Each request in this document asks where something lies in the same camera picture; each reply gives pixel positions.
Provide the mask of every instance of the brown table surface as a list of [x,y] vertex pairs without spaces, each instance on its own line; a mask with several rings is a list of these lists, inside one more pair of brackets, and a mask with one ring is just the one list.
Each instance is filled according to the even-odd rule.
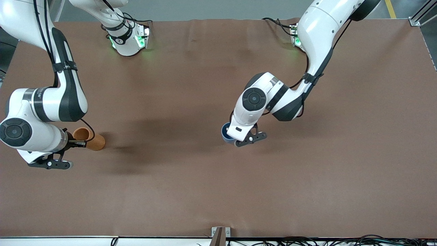
[[[100,23],[56,23],[108,145],[70,170],[27,167],[0,144],[0,234],[437,237],[437,73],[407,20],[353,22],[291,122],[236,148],[220,128],[256,73],[286,84],[305,55],[264,21],[156,22],[149,50],[118,55]],[[1,88],[52,83],[20,43]],[[73,131],[80,123],[56,123]]]

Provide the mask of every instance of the black cable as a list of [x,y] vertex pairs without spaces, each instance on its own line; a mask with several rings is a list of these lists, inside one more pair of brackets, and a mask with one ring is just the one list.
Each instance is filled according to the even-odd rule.
[[52,42],[50,41],[50,30],[49,30],[49,19],[47,18],[47,0],[44,0],[44,21],[45,21],[45,31],[47,33],[47,39],[50,48],[50,57],[52,64],[55,63],[55,56],[53,54]]
[[232,114],[234,113],[234,110],[232,110],[231,115],[229,115],[229,122],[232,122]]
[[252,244],[252,246],[257,246],[257,245],[263,245],[263,246],[275,246],[275,245],[273,245],[272,243],[269,243],[269,242],[266,242],[266,241]]
[[[308,71],[308,68],[309,68],[309,58],[308,58],[308,56],[306,56],[306,68],[305,68],[305,72]],[[300,82],[302,82],[302,79],[300,79],[296,84],[290,86],[289,88],[293,89],[294,87],[298,86],[300,84]]]
[[323,246],[336,246],[341,243],[354,243],[354,246],[382,246],[382,244],[389,244],[394,246],[419,246],[420,243],[414,239],[386,239],[379,235],[365,235],[360,238],[352,238],[352,239],[339,239],[336,241],[325,242]]
[[[52,41],[50,39],[49,18],[47,17],[47,12],[48,12],[47,0],[44,0],[44,21],[45,21],[45,31],[47,33],[47,38],[49,39],[48,40],[49,48],[50,48],[49,56],[50,56],[50,60],[52,61],[52,64],[55,64],[56,60],[55,60],[55,55],[53,54]],[[55,75],[55,77],[53,79],[53,87],[57,88],[59,85],[58,76],[57,76],[56,72],[53,72],[53,73]]]
[[292,244],[298,244],[300,246],[313,246],[308,241],[314,242],[314,246],[319,246],[316,241],[306,237],[284,237],[282,238],[282,242],[287,243],[287,246]]
[[337,41],[335,41],[334,47],[332,49],[335,49],[335,47],[337,46],[338,41],[340,40],[341,36],[343,36],[344,32],[347,30],[347,28],[349,27],[350,23],[352,22],[351,19],[349,19],[349,23],[347,24],[347,26],[343,29],[343,31],[340,34],[340,37],[338,37]]
[[287,33],[289,36],[297,37],[297,35],[295,35],[295,34],[291,34],[291,33],[289,33],[289,32],[285,29],[285,28],[290,29],[290,26],[287,26],[287,25],[282,24],[281,21],[279,20],[279,18],[276,19],[276,20],[274,20],[274,19],[272,19],[272,18],[265,17],[265,18],[262,18],[262,20],[265,20],[265,21],[271,21],[271,22],[275,23],[276,25],[280,26],[280,27],[282,28],[282,30],[283,30],[285,33]]
[[111,246],[115,246],[117,243],[118,243],[118,237],[114,237],[114,238],[111,240]]
[[265,20],[265,21],[271,21],[271,22],[275,23],[276,25],[282,25],[283,27],[290,28],[290,26],[280,24],[279,22],[275,21],[274,19],[272,19],[272,18],[270,18],[270,17],[262,18],[262,20]]
[[123,12],[123,14],[126,14],[126,15],[129,16],[129,18],[127,18],[127,17],[123,17],[123,18],[126,19],[126,20],[136,21],[136,22],[153,22],[152,20],[139,21],[139,20],[137,20],[137,19],[134,19],[130,14],[128,14],[128,13],[126,13],[126,12]]
[[106,1],[106,0],[102,0],[105,4],[106,4],[106,6],[108,6],[108,8],[110,8],[116,15],[118,15],[119,17],[121,17],[121,18],[123,18],[123,19],[125,19],[125,20],[129,20],[129,21],[136,21],[136,22],[153,22],[152,20],[145,20],[145,21],[139,21],[139,20],[137,20],[137,19],[134,19],[134,18],[132,18],[132,16],[130,15],[130,14],[127,14],[128,16],[129,16],[129,18],[128,17],[126,17],[126,16],[124,16],[126,13],[124,13],[123,12],[123,16],[121,16],[120,14],[118,14],[117,12],[115,12],[115,9],[108,3],[108,1]]
[[96,133],[94,132],[94,129],[84,119],[80,119],[80,120],[82,120],[82,122],[85,123],[85,125],[87,125],[91,129],[91,131],[93,132],[93,137],[90,138],[90,140],[85,140],[85,143],[87,143],[87,142],[93,140],[94,137],[96,137]]
[[238,244],[241,244],[241,245],[243,245],[243,246],[249,246],[249,245],[247,245],[247,244],[244,244],[244,243],[242,243],[242,242],[239,242],[239,241],[232,241],[232,242],[236,242],[236,243],[238,243]]
[[281,23],[281,21],[279,20],[279,18],[278,18],[276,21],[279,23],[279,26],[282,28],[282,30],[283,30],[285,33],[287,33],[289,36],[292,36],[292,37],[295,37],[295,38],[298,37],[296,34],[288,33],[288,31],[284,28],[284,25]]
[[52,55],[50,54],[49,47],[47,46],[47,42],[45,41],[44,32],[43,32],[42,26],[41,26],[41,21],[39,20],[39,12],[38,12],[38,6],[37,6],[37,3],[36,3],[36,0],[33,0],[33,7],[34,7],[34,10],[35,10],[35,17],[36,17],[36,21],[38,23],[39,32],[41,34],[42,41],[43,41],[44,46],[45,46],[45,50],[49,54],[50,60],[52,60]]
[[5,45],[9,45],[9,46],[12,46],[12,47],[15,47],[15,48],[16,48],[16,46],[15,46],[15,45],[12,45],[12,44],[8,44],[8,43],[2,42],[2,41],[0,41],[0,43],[5,44]]

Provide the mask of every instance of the orange cup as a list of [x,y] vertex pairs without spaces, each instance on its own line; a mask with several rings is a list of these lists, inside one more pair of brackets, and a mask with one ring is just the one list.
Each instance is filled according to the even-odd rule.
[[[76,140],[90,140],[93,137],[93,132],[86,128],[81,127],[77,128],[73,132],[73,138]],[[93,140],[87,142],[87,148],[94,151],[99,151],[105,147],[105,138],[100,135],[96,134]]]

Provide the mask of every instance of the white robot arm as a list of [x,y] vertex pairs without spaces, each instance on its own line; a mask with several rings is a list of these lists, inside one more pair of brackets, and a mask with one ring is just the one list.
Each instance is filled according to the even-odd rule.
[[[12,93],[0,123],[0,139],[17,149],[29,166],[68,169],[72,163],[62,161],[64,151],[86,143],[48,123],[78,121],[88,110],[68,42],[53,26],[46,0],[2,0],[0,11],[0,25],[6,32],[49,53],[56,76],[54,86]],[[54,153],[61,157],[54,160]]]
[[146,48],[150,28],[135,23],[134,19],[126,17],[119,7],[128,0],[70,0],[71,4],[82,9],[96,19],[108,32],[112,47],[122,56],[133,56]]
[[257,127],[264,110],[279,121],[298,117],[332,56],[336,33],[347,20],[364,19],[379,3],[380,0],[315,0],[297,28],[302,50],[309,59],[299,86],[292,90],[271,73],[255,75],[238,98],[230,122],[222,127],[223,140],[241,147],[265,139],[267,134]]

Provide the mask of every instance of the green led light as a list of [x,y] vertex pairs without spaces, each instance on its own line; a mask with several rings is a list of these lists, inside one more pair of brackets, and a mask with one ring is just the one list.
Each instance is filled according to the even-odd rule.
[[114,49],[116,49],[115,48],[115,44],[114,44],[114,41],[112,41],[112,38],[111,37],[109,37],[109,40],[111,41],[111,43],[112,43],[112,47],[114,48]]
[[140,37],[135,36],[135,39],[136,39],[136,41],[137,41],[137,43],[138,43],[138,46],[139,46],[140,48],[142,48],[142,47],[145,46],[145,44],[144,44],[144,39],[143,39],[141,36],[140,36]]

